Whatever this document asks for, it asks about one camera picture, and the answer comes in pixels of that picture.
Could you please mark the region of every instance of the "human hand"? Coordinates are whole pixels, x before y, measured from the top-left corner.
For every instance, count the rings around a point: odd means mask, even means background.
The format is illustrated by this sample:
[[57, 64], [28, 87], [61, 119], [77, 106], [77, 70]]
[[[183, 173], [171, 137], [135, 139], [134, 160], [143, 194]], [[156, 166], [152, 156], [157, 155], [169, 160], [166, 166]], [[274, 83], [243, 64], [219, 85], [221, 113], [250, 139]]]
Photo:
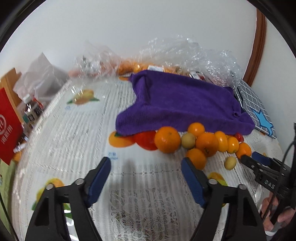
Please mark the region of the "human hand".
[[[268, 197], [268, 198], [265, 198], [265, 199], [263, 200], [263, 202], [262, 202], [262, 208], [261, 208], [261, 211], [262, 211], [262, 217], [263, 217], [264, 212], [266, 211], [266, 209], [267, 209], [267, 207], [268, 207], [268, 205], [269, 205], [269, 203], [270, 203], [270, 201], [271, 201], [271, 197], [272, 197], [272, 195], [273, 195], [273, 193], [270, 193], [270, 194], [269, 194], [269, 197]], [[273, 200], [272, 205], [273, 205], [273, 206], [278, 206], [278, 204], [279, 204], [279, 201], [278, 201], [277, 198], [275, 198], [275, 199]], [[288, 224], [291, 222], [291, 220], [292, 220], [294, 214], [295, 214], [295, 210], [294, 210], [294, 209], [292, 209], [292, 208], [286, 209], [283, 213], [281, 213], [281, 214], [279, 215], [277, 221], [278, 221], [279, 223], [282, 223], [282, 222], [283, 222], [282, 227], [284, 227], [284, 226], [288, 225]], [[263, 222], [263, 226], [264, 226], [264, 229], [265, 229], [266, 231], [271, 231], [271, 230], [273, 229], [273, 227], [274, 227], [273, 224], [272, 224], [271, 221], [270, 221], [270, 217], [269, 217], [269, 215], [270, 215], [270, 211], [268, 212], [267, 217], [266, 217], [266, 219], [265, 219], [264, 222]]]

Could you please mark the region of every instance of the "clear plastic bag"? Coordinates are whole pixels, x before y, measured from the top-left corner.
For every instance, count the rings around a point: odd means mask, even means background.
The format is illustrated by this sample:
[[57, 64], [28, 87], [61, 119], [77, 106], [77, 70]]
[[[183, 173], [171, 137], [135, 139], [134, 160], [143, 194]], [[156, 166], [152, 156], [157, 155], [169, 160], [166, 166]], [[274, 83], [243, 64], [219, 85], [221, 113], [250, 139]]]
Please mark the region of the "clear plastic bag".
[[66, 73], [54, 67], [42, 53], [15, 83], [13, 91], [21, 99], [30, 94], [46, 107], [68, 78]]
[[88, 43], [86, 49], [86, 55], [76, 60], [77, 68], [70, 76], [125, 76], [150, 69], [236, 89], [243, 75], [230, 51], [204, 50], [197, 42], [182, 36], [156, 38], [129, 59], [119, 57], [108, 47], [96, 48]]

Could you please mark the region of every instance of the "purple towel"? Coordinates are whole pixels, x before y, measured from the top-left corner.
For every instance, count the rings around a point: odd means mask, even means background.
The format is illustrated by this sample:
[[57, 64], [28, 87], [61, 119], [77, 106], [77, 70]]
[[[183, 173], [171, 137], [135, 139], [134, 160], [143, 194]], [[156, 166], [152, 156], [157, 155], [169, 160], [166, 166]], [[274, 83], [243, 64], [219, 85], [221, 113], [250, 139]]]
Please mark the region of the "purple towel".
[[131, 76], [135, 103], [116, 118], [121, 135], [172, 126], [187, 131], [200, 122], [209, 132], [248, 135], [255, 124], [242, 110], [230, 87], [220, 87], [176, 74], [145, 70]]

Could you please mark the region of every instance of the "red box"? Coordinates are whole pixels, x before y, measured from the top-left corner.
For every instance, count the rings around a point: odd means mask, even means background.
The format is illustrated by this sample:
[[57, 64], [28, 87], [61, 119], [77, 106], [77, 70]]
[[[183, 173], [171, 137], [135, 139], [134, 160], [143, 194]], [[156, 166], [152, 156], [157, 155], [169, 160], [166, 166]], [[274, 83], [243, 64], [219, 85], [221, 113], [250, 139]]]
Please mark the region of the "red box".
[[9, 165], [20, 137], [22, 125], [8, 99], [4, 88], [0, 89], [0, 159]]

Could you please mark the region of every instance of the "white wall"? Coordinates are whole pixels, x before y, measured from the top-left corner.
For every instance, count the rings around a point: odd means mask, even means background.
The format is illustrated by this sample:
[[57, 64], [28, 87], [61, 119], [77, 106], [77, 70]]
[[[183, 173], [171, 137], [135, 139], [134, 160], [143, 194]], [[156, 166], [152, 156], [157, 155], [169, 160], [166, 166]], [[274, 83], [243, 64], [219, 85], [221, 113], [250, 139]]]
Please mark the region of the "white wall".
[[[264, 103], [285, 152], [294, 138], [296, 122], [296, 59], [289, 46], [267, 21], [266, 43], [252, 89]], [[292, 163], [293, 149], [286, 162]]]
[[108, 45], [130, 56], [149, 40], [181, 34], [203, 48], [232, 50], [246, 69], [256, 9], [246, 0], [47, 0], [18, 27], [0, 53], [0, 76], [25, 72], [41, 52], [64, 70], [83, 44]]

